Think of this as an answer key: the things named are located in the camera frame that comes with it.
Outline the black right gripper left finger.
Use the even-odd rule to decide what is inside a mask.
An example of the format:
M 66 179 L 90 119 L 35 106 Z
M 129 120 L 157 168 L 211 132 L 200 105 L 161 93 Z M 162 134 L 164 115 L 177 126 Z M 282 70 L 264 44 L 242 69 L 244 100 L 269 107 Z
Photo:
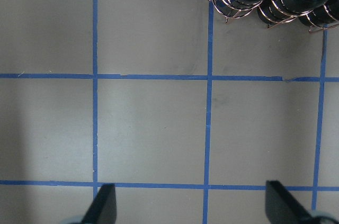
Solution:
M 82 219 L 82 223 L 115 223 L 117 202 L 114 184 L 104 184 Z

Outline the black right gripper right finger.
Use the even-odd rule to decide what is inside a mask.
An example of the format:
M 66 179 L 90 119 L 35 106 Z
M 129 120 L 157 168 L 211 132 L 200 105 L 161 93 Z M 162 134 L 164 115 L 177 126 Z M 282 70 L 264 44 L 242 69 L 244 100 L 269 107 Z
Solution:
M 272 224 L 318 223 L 279 181 L 266 181 L 265 214 Z

